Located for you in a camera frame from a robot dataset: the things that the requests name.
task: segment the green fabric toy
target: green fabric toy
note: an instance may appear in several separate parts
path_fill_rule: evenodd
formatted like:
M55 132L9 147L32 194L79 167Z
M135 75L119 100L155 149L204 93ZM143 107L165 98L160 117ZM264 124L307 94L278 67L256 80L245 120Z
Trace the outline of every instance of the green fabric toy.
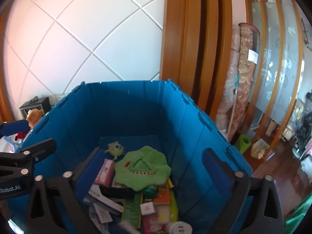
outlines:
M164 154L144 146L127 153L116 163L115 171L116 183L140 191L150 185L163 185L170 176L171 168Z

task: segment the small white box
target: small white box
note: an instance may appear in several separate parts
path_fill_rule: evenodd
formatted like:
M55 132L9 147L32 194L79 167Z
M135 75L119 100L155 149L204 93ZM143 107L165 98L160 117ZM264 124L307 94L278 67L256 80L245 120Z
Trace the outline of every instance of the small white box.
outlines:
M143 203L140 205L142 216L150 216L156 214L154 204L152 202Z

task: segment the clutter pile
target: clutter pile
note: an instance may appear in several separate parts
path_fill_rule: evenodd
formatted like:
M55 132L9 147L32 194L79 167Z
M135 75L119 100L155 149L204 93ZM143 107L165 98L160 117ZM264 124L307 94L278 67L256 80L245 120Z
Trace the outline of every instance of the clutter pile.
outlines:
M178 221L165 155L144 146L123 157L125 147L118 142L108 148L114 159L105 159L83 200L99 231L109 234L118 227L131 234L191 234L191 226Z

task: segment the blue plastic bin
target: blue plastic bin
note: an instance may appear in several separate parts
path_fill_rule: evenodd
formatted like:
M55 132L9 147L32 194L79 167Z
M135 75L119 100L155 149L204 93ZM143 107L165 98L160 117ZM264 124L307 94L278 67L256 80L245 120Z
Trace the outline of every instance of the blue plastic bin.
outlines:
M95 147L107 149L115 141L126 152L145 145L161 151L172 167L179 217L193 233L206 232L227 203L202 164L203 151L211 148L234 171L252 173L214 122L171 80L83 82L37 123L22 147L47 138L57 142L56 152L35 165L35 176L45 178L73 170ZM21 227L27 200L8 201Z

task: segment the pink package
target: pink package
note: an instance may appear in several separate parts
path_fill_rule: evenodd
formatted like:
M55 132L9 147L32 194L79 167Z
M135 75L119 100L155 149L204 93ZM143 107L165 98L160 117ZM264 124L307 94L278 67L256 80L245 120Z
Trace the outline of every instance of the pink package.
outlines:
M101 184L106 187L110 187L114 176L115 162L114 160L105 159L104 164L99 171L96 179L94 180L94 184Z

